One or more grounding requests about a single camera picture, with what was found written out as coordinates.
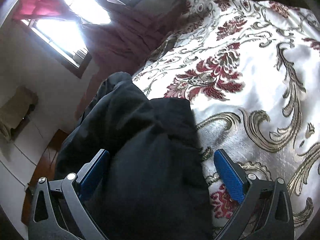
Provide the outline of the black padded jacket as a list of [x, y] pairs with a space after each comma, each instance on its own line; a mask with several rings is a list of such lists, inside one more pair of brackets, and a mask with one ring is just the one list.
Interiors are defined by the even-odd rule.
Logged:
[[212, 215], [190, 103], [149, 100], [130, 74], [110, 75], [63, 143], [55, 178], [101, 149], [111, 162], [87, 209], [109, 239], [211, 239]]

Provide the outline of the brown wooden headboard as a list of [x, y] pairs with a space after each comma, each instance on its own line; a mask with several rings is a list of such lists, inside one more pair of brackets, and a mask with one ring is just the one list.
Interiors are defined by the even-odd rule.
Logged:
[[61, 129], [58, 129], [47, 147], [45, 148], [41, 158], [36, 165], [35, 171], [27, 184], [25, 189], [25, 198], [22, 207], [21, 222], [29, 226], [29, 216], [31, 213], [31, 204], [33, 200], [33, 194], [35, 186], [38, 182], [38, 179], [41, 177], [46, 177], [48, 180], [53, 180], [55, 173], [55, 163], [57, 155], [62, 146], [64, 140], [68, 137], [68, 133], [64, 132]]

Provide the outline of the floral white red bedspread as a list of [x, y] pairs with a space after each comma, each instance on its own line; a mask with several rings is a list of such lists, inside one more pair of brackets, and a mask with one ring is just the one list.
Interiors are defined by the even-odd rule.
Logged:
[[190, 101], [214, 232], [236, 203], [213, 154], [246, 172], [285, 180], [294, 238], [319, 211], [319, 22], [275, 1], [187, 0], [178, 28], [133, 81], [149, 99]]

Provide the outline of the mauve knotted curtain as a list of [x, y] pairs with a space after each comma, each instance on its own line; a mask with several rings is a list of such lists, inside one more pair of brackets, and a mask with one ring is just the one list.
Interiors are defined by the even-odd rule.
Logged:
[[97, 78], [135, 73], [174, 29], [186, 0], [142, 0], [134, 7], [96, 0], [108, 24], [83, 24], [85, 45], [99, 67]]

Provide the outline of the pink red curtain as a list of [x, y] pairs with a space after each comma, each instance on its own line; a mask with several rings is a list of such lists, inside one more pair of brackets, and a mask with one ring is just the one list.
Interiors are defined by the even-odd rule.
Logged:
[[19, 0], [12, 18], [14, 20], [41, 20], [53, 18], [64, 21], [80, 21], [64, 0]]

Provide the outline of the covered wall air conditioner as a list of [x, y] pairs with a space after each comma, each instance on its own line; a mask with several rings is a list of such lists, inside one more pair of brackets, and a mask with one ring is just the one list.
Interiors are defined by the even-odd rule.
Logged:
[[11, 130], [19, 126], [37, 103], [36, 93], [25, 86], [17, 87], [15, 94], [1, 107], [1, 135], [6, 141], [11, 140]]

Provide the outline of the window with dark frame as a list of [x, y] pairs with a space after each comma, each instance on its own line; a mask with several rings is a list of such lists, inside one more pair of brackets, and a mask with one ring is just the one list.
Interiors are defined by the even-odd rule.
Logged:
[[161, 41], [157, 20], [124, 3], [94, 0], [107, 13], [107, 24], [95, 24], [76, 14], [65, 0], [20, 0], [15, 20], [74, 22], [95, 63], [107, 75], [133, 74]]

